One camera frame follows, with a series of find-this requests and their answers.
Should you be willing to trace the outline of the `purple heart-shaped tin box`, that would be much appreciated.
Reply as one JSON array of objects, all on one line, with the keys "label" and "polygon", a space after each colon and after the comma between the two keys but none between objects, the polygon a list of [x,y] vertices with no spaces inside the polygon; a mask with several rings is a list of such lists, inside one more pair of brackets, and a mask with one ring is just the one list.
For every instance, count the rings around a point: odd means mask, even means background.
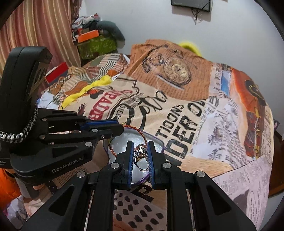
[{"label": "purple heart-shaped tin box", "polygon": [[124,128],[122,135],[103,141],[103,148],[108,154],[109,163],[116,160],[116,154],[126,151],[127,142],[132,141],[134,144],[133,167],[131,186],[137,186],[147,180],[149,177],[147,141],[153,141],[155,150],[163,153],[164,143],[155,136],[146,132],[139,133],[133,128]]}]

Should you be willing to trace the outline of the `yellow cloth strip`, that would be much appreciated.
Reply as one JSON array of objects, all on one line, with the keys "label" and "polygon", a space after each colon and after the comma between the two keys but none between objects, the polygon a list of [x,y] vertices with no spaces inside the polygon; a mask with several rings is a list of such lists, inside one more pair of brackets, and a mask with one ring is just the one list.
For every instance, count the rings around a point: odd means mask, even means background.
[{"label": "yellow cloth strip", "polygon": [[92,88],[105,86],[105,85],[110,84],[111,82],[112,82],[112,78],[109,75],[104,75],[99,80],[96,80],[93,83],[86,85],[84,88],[80,90],[80,92],[67,96],[61,104],[61,110],[69,106],[73,101],[75,101],[76,99],[78,99],[79,97],[87,93]]}]

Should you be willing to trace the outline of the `orange jacket sleeve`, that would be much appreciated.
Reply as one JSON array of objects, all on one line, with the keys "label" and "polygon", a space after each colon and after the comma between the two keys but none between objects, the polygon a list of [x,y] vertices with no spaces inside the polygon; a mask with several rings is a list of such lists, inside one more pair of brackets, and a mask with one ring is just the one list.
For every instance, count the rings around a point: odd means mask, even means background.
[{"label": "orange jacket sleeve", "polygon": [[4,209],[13,199],[21,195],[14,175],[1,168],[0,197],[1,209]]}]

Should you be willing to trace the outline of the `red and white box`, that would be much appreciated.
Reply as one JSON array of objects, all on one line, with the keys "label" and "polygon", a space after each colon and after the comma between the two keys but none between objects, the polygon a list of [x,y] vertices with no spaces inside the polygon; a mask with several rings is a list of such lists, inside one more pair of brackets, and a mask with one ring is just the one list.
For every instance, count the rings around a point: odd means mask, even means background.
[{"label": "red and white box", "polygon": [[68,66],[66,62],[60,63],[58,66],[54,67],[52,70],[50,70],[45,78],[49,84],[51,84],[56,78],[60,77],[62,74],[64,74],[66,71],[68,71]]}]

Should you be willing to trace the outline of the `green patterned cloth bundle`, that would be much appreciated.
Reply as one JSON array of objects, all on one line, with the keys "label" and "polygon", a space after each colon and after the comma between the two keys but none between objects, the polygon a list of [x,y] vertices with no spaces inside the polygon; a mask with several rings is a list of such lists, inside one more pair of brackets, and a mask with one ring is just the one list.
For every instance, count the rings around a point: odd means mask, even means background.
[{"label": "green patterned cloth bundle", "polygon": [[113,52],[117,49],[116,40],[112,36],[98,36],[77,44],[82,60],[94,59],[97,56]]}]

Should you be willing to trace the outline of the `newspaper print bed quilt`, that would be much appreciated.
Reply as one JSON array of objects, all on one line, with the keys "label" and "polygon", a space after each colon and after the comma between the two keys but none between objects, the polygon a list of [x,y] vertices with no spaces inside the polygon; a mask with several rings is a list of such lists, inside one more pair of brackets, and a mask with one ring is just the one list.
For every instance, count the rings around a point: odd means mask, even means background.
[{"label": "newspaper print bed quilt", "polygon": [[[205,172],[259,229],[268,202],[274,153],[273,116],[257,85],[244,72],[213,63],[165,40],[132,47],[70,67],[44,92],[40,108],[59,109],[64,99],[109,75],[64,110],[92,120],[117,119],[164,143],[167,161],[181,170]],[[98,144],[98,171],[109,159]]]}]

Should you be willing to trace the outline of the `orange box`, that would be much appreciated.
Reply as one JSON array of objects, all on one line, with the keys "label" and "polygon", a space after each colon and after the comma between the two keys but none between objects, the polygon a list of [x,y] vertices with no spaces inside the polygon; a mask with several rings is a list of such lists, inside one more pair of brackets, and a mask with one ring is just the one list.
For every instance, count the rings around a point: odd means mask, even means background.
[{"label": "orange box", "polygon": [[89,32],[79,35],[77,38],[77,42],[78,43],[85,42],[87,40],[93,39],[98,36],[99,36],[98,30],[89,31]]}]

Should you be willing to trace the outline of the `grey stuffed pillow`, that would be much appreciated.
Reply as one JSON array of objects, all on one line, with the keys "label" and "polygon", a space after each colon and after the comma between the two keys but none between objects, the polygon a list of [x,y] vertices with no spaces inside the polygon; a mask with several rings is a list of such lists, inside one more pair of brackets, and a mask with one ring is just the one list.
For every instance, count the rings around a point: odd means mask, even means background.
[{"label": "grey stuffed pillow", "polygon": [[118,28],[118,26],[110,21],[99,21],[96,24],[96,29],[107,31],[111,36],[113,36],[118,41],[125,41],[125,37]]}]

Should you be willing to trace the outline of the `clutter pile of clothes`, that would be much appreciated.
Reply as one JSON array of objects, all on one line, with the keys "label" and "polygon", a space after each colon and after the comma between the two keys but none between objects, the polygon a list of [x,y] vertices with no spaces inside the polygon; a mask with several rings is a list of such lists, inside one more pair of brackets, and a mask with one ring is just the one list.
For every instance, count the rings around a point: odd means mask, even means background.
[{"label": "clutter pile of clothes", "polygon": [[98,14],[93,14],[90,16],[81,16],[78,17],[71,24],[72,36],[75,37],[78,35],[79,29],[89,29],[89,31],[94,30],[96,28],[96,24],[101,20],[101,17]]}]

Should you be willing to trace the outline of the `yellow curved tube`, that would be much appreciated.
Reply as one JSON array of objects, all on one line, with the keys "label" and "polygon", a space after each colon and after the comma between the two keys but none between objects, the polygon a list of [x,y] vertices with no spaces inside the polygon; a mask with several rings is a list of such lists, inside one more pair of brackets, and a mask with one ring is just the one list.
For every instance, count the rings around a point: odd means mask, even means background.
[{"label": "yellow curved tube", "polygon": [[194,54],[198,55],[199,57],[202,57],[202,54],[201,54],[200,50],[198,49],[198,47],[195,46],[191,42],[184,41],[184,42],[179,43],[179,46],[181,46],[181,47],[183,47],[183,48],[185,48],[187,50],[190,50],[191,52],[193,52]]}]

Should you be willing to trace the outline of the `striped red curtain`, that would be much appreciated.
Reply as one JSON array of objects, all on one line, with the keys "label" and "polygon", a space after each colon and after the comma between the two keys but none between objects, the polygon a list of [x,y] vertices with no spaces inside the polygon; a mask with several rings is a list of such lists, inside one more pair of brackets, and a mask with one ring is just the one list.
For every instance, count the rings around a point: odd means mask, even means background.
[{"label": "striped red curtain", "polygon": [[61,63],[79,66],[71,25],[78,18],[81,1],[23,1],[1,28],[1,70],[15,47],[44,46],[53,58],[52,69]]}]

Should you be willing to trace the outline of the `small black wall screen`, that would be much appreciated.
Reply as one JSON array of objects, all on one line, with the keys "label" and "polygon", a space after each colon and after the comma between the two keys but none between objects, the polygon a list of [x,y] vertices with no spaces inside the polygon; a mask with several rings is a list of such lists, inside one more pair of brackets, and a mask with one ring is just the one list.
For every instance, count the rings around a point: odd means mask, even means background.
[{"label": "small black wall screen", "polygon": [[196,10],[210,12],[211,0],[171,0],[172,6],[187,7]]}]

